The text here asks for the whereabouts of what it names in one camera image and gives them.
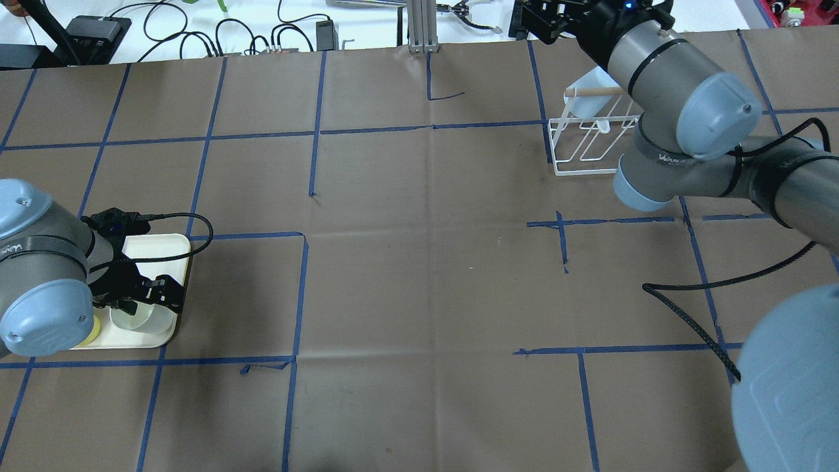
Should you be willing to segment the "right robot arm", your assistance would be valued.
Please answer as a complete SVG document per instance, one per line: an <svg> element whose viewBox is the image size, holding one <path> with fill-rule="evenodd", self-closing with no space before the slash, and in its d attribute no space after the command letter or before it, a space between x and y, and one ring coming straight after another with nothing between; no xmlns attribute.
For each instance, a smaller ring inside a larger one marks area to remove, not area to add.
<svg viewBox="0 0 839 472"><path fill-rule="evenodd" d="M718 341L666 296L751 281L779 271L817 245L837 252L837 155L817 117L776 138L755 136L763 106L740 78L673 30L671 1L519 1L520 26L545 44L570 33L642 108L633 149L612 188L638 211L675 197L752 201L778 224L809 238L763 271L701 285L647 282L736 380L732 421L749 471L837 470L837 286L780 302L732 361Z"/></svg>

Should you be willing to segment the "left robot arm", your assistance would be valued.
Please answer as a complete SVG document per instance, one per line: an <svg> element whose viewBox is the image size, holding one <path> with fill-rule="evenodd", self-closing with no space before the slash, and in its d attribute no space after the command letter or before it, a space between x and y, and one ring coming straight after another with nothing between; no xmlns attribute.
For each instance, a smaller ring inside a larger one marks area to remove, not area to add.
<svg viewBox="0 0 839 472"><path fill-rule="evenodd" d="M115 207L75 217L26 180L2 180L2 356L169 341L191 242L150 233L159 219Z"/></svg>

